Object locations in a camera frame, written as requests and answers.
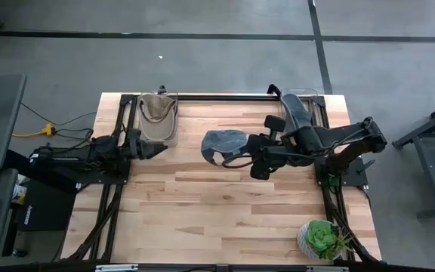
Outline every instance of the white plant pot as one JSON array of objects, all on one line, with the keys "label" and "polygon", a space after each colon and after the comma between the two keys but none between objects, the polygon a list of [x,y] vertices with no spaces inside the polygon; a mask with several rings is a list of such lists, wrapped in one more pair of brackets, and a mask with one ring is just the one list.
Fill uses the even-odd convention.
[{"label": "white plant pot", "polygon": [[[313,247],[307,242],[305,238],[307,235],[307,231],[308,231],[308,223],[301,226],[300,230],[298,231],[298,234],[296,236],[298,247],[308,258],[311,258],[313,260],[319,260],[320,257],[315,252],[315,249],[313,249]],[[335,260],[336,258],[340,257],[340,255],[341,252],[337,252],[337,254],[333,259]]]}]

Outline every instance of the potted plant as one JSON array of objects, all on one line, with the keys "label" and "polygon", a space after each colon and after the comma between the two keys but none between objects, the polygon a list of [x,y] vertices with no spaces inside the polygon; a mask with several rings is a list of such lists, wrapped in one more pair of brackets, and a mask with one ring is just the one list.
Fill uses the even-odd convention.
[{"label": "potted plant", "polygon": [[347,244],[352,238],[346,238],[340,228],[330,221],[313,220],[298,231],[298,247],[312,259],[333,261],[342,252],[350,250]]}]

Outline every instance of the succulent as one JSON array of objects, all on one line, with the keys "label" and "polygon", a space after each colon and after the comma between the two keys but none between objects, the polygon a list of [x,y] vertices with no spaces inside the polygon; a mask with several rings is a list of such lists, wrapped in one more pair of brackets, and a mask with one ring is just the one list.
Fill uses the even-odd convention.
[{"label": "succulent", "polygon": [[344,249],[350,250],[347,244],[351,238],[346,239],[338,227],[328,221],[311,221],[305,240],[321,259],[333,260]]}]

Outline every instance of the yellow cable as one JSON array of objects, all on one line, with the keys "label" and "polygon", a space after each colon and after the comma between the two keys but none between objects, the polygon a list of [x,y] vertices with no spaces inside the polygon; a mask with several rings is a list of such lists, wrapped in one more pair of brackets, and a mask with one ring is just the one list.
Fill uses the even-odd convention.
[{"label": "yellow cable", "polygon": [[13,134],[13,137],[17,138],[29,138],[29,137],[35,137],[40,135],[47,135],[48,137],[53,136],[55,133],[55,128],[52,124],[48,123],[46,124],[45,128],[43,128],[40,132],[31,133],[31,134]]}]

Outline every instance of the wooden tabletop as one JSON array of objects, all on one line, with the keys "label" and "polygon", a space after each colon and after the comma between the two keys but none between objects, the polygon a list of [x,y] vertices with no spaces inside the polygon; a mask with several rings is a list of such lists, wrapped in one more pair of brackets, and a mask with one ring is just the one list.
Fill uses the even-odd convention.
[{"label": "wooden tabletop", "polygon": [[[95,136],[114,130],[120,95],[102,94]],[[344,96],[326,95],[325,103],[331,127],[350,124]],[[258,181],[249,177],[249,167],[216,167],[200,153],[207,131],[267,133],[263,123],[269,114],[282,115],[278,102],[180,101],[178,145],[153,159],[132,162],[112,262],[323,263],[307,258],[296,243],[302,224],[325,219],[313,166],[286,166],[270,180]],[[101,191],[95,184],[76,197],[62,257],[72,254],[95,225]],[[380,259],[367,199],[354,187],[345,187],[343,193],[351,229]]]}]

